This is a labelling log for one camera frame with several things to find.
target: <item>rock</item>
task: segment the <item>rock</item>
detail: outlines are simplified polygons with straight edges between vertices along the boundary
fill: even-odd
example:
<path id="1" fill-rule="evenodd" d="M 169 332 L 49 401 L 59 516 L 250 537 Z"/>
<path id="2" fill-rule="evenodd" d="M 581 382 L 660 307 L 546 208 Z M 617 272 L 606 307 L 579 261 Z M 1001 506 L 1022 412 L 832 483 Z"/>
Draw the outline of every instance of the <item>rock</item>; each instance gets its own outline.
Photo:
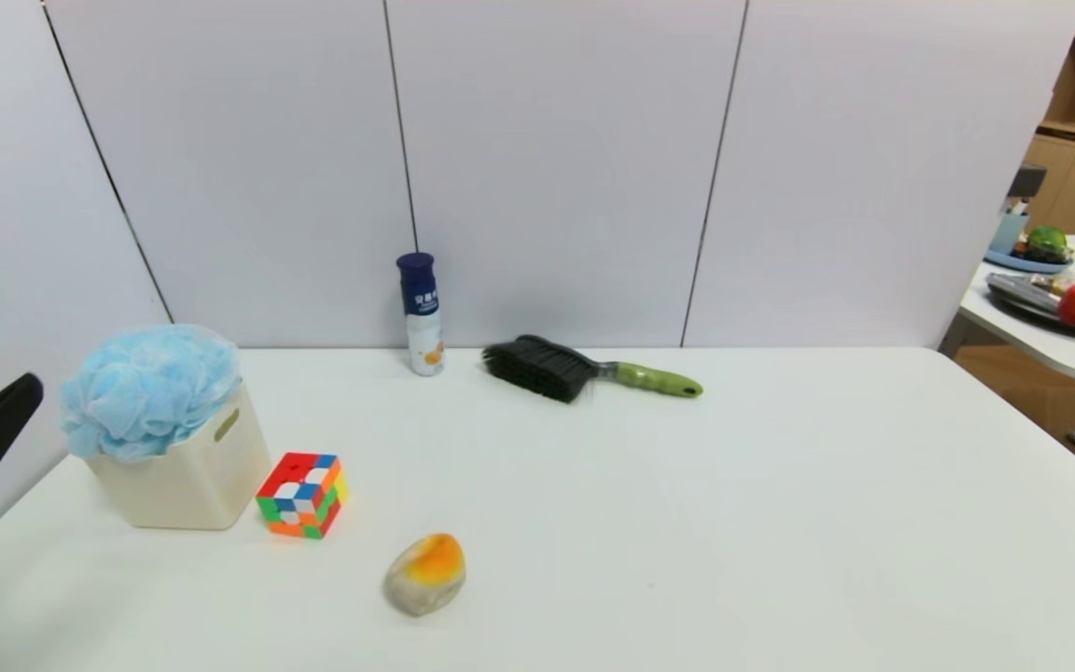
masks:
<path id="1" fill-rule="evenodd" d="M 459 541 L 431 534 L 400 554 L 385 576 L 385 596 L 410 616 L 426 616 L 459 595 L 467 569 Z"/>

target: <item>spray can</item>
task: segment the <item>spray can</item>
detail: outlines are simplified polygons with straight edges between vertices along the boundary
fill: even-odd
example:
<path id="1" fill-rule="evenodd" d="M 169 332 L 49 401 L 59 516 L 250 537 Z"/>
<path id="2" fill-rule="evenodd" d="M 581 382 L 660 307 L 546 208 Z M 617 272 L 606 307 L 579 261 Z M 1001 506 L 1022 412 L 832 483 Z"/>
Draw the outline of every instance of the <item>spray can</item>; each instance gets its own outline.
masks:
<path id="1" fill-rule="evenodd" d="M 442 373 L 445 363 L 445 348 L 434 257 L 426 252 L 411 252 L 397 259 L 397 268 L 400 269 L 400 298 L 405 303 L 408 363 L 418 375 L 436 375 Z"/>

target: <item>rubik's cube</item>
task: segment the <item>rubik's cube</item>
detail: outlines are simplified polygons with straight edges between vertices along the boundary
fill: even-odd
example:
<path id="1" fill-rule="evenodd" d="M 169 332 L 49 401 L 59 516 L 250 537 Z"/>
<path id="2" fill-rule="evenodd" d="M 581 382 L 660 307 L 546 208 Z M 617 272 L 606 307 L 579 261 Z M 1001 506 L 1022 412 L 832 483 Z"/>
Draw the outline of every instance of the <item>rubik's cube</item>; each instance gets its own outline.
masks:
<path id="1" fill-rule="evenodd" d="M 336 456 L 285 454 L 256 492 L 269 530 L 320 540 L 346 503 L 346 476 Z"/>

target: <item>table leg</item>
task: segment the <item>table leg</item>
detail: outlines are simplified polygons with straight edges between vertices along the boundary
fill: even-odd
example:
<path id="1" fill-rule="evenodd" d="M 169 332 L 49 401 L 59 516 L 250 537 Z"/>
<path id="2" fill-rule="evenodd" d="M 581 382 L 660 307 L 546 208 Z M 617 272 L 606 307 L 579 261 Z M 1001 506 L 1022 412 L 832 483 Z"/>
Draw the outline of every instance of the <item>table leg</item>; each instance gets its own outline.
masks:
<path id="1" fill-rule="evenodd" d="M 940 353 L 948 358 L 957 358 L 957 352 L 960 351 L 960 345 L 965 344 L 972 327 L 973 324 L 958 312 L 957 317 L 951 318 L 948 330 L 944 332 L 944 341 L 940 341 Z"/>

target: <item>black bristles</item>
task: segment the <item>black bristles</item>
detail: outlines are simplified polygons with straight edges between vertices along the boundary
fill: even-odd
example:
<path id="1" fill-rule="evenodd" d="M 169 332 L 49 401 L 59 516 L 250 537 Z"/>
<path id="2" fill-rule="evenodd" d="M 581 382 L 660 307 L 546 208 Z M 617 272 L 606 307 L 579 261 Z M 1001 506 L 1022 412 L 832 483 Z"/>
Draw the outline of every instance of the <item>black bristles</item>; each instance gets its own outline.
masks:
<path id="1" fill-rule="evenodd" d="M 494 377 L 563 403 L 575 400 L 588 380 L 600 371 L 600 366 L 589 358 L 538 335 L 489 345 L 483 357 Z"/>

